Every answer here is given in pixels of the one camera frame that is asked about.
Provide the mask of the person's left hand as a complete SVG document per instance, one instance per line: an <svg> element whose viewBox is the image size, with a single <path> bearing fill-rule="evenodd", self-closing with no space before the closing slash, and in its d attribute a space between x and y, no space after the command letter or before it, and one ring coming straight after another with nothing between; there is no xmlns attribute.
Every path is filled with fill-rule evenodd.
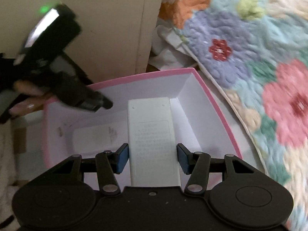
<svg viewBox="0 0 308 231"><path fill-rule="evenodd" d="M45 89L41 89L28 81L16 81L14 89L27 98L14 105L9 113L11 116L25 116L27 114L42 110L45 102L53 97L53 94L48 93Z"/></svg>

